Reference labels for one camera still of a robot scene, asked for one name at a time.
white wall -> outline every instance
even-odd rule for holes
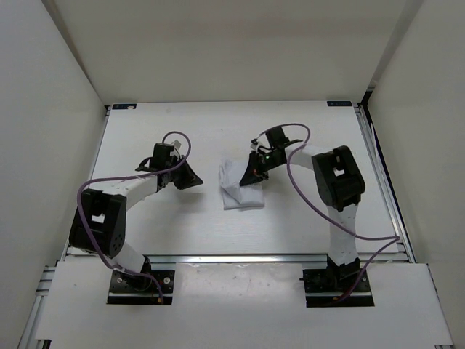
[[[106,104],[360,101],[406,3],[54,1]]]
[[[463,0],[425,1],[369,105],[414,252],[429,263],[458,348],[465,348],[464,13]]]
[[[105,109],[39,0],[0,1],[0,348],[60,258]]]

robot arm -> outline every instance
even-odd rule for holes
[[[253,150],[241,185],[267,180],[270,169],[286,164],[290,154],[302,146],[299,140],[289,141],[282,127],[274,127],[265,135],[270,148],[252,140]],[[341,146],[329,150],[305,145],[291,157],[291,164],[314,171],[318,193],[328,207],[328,216],[355,232],[355,215],[365,183],[350,149]],[[336,282],[360,271],[355,236],[333,224],[330,226],[328,269],[331,269],[331,278],[334,276]]]
[[[178,144],[155,144],[153,155],[136,168],[136,175],[174,167],[183,158],[177,150]],[[86,189],[82,193],[84,214],[99,248],[111,261],[111,265],[121,267],[119,269],[122,272],[121,277],[129,284],[141,283],[147,279],[141,280],[124,274],[125,269],[136,273],[147,273],[151,267],[146,256],[136,252],[125,242],[126,212],[139,201],[159,192],[171,182],[180,190],[203,184],[189,164],[184,162],[181,167],[171,172],[117,182],[105,190]],[[84,251],[96,252],[84,230],[78,211],[71,226],[69,242],[71,246]]]

white table surface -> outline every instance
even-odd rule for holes
[[[394,229],[381,196],[357,116],[352,107],[329,108],[324,101],[236,103],[139,103],[113,110],[93,177],[130,175],[153,146],[171,130],[192,141],[190,166],[204,184],[179,191],[173,185],[128,211],[126,241],[145,254],[321,254],[328,252],[329,223],[317,216],[292,188],[285,167],[263,183],[265,208],[223,210],[218,168],[224,156],[248,160],[250,141],[261,131],[286,122],[312,130],[311,143],[323,148],[348,145],[363,174],[366,192],[357,212],[357,233],[392,236]],[[291,139],[305,131],[286,127]],[[187,146],[183,142],[181,152]],[[293,167],[296,181],[317,206],[313,172]],[[98,183],[93,188],[105,188]],[[381,242],[358,241],[359,252],[375,252]],[[388,252],[396,252],[391,246]]]
[[[50,349],[434,349],[451,345],[426,265],[368,269],[374,307],[306,308],[299,264],[176,265],[172,306],[107,305],[97,258],[60,262],[36,333]]]

black mounting bracket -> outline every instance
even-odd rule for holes
[[[84,215],[103,254],[114,258],[123,248],[126,238],[126,197],[109,195],[101,190],[86,189],[81,196]],[[92,216],[104,216],[103,223]],[[96,252],[84,230],[78,210],[70,230],[70,245],[84,251]]]
[[[161,286],[163,304],[158,302],[157,287],[148,278],[143,278],[144,284],[136,286],[131,282],[128,283],[127,275],[122,276],[118,271],[113,271],[111,274],[107,304],[171,305],[173,297],[167,296],[167,294],[173,293],[174,270],[150,270],[148,273]]]
[[[173,155],[176,152],[172,144],[156,143],[153,147],[153,155],[142,161],[136,171],[155,172],[173,167],[184,158],[184,156]],[[203,184],[202,179],[195,174],[187,161],[179,169],[158,176],[158,189],[166,187],[170,182],[173,182],[179,190]]]
[[[287,162],[285,148],[302,141],[289,140],[281,126],[273,127],[264,134],[267,137],[270,148],[267,148],[268,152],[265,153],[258,146],[258,141],[256,139],[252,140],[252,144],[257,145],[257,151],[251,151],[248,155],[246,172],[240,180],[240,186],[267,180],[269,178],[268,171]]]
[[[301,281],[304,282],[307,308],[373,307],[374,301],[366,271],[353,293],[347,299],[335,302],[337,297],[354,284],[357,277],[358,273],[352,273],[348,277],[339,278],[334,275],[330,265],[326,269],[303,270]]]
[[[365,181],[349,147],[343,145],[315,155],[312,163],[318,193],[326,206],[341,212],[346,206],[360,202]]]

white cloth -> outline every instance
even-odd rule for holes
[[[261,183],[241,187],[247,161],[222,159],[219,166],[219,186],[222,188],[224,209],[263,207],[264,196]]]

